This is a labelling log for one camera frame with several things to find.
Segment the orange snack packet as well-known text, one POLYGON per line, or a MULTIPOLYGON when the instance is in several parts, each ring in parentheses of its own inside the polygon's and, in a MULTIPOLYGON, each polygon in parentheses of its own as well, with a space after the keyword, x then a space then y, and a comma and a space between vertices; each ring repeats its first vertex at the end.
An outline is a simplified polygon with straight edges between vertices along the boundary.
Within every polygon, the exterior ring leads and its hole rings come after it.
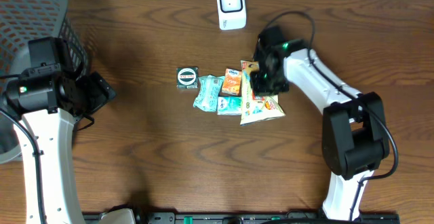
POLYGON ((238 96, 241 87, 242 72, 226 69, 222 85, 222 93, 238 96))

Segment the white blue snack bag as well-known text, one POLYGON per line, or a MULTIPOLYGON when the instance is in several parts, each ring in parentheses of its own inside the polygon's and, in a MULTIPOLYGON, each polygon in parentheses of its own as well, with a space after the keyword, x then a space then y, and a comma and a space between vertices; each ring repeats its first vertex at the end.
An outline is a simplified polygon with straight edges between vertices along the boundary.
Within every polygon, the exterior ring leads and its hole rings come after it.
POLYGON ((253 93, 250 73, 258 70, 257 62, 241 60, 241 126, 285 116, 278 95, 256 96, 253 93))

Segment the small teal white packet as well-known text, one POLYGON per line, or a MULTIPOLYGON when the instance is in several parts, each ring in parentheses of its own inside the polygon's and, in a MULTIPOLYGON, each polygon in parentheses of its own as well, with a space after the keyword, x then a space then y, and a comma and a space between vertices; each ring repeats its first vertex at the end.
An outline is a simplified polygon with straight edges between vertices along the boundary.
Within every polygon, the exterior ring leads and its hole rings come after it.
POLYGON ((238 96, 219 96, 218 115, 241 115, 242 98, 238 96))

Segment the round white red lid cup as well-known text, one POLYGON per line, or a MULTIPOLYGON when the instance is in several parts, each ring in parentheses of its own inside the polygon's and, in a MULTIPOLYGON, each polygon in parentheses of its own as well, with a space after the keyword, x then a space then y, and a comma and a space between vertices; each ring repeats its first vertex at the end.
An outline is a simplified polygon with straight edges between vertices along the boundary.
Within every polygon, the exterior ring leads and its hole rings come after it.
POLYGON ((177 88, 196 89, 198 88, 198 68, 184 67, 176 69, 177 88))

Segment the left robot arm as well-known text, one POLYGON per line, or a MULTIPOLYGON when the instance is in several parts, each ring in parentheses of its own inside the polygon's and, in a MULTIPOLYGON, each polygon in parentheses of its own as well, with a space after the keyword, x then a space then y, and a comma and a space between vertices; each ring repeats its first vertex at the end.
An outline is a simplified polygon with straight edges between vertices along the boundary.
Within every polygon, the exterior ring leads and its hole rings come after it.
POLYGON ((24 168, 27 223, 85 223, 77 195, 72 144, 81 119, 114 99, 97 72, 50 64, 23 71, 4 98, 18 136, 24 168))

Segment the green snack packet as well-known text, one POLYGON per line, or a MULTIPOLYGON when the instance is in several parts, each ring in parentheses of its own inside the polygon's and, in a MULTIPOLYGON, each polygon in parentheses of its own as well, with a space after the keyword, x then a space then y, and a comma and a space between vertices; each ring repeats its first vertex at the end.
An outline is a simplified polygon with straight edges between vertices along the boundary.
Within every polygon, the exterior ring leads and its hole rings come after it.
POLYGON ((200 90, 194 100, 193 106, 205 112, 216 112, 218 95, 224 82, 224 76, 213 75, 199 78, 200 90))

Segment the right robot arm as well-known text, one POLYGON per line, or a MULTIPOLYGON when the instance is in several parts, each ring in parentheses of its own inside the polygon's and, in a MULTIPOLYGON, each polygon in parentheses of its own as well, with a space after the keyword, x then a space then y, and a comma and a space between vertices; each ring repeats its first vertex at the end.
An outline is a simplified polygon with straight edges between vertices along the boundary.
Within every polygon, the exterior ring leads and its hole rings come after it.
POLYGON ((259 39, 250 75, 257 96, 295 85, 322 114, 322 156, 331 170, 322 211, 328 219, 356 221, 365 185, 389 156, 382 100, 352 88, 322 63, 302 39, 259 39))

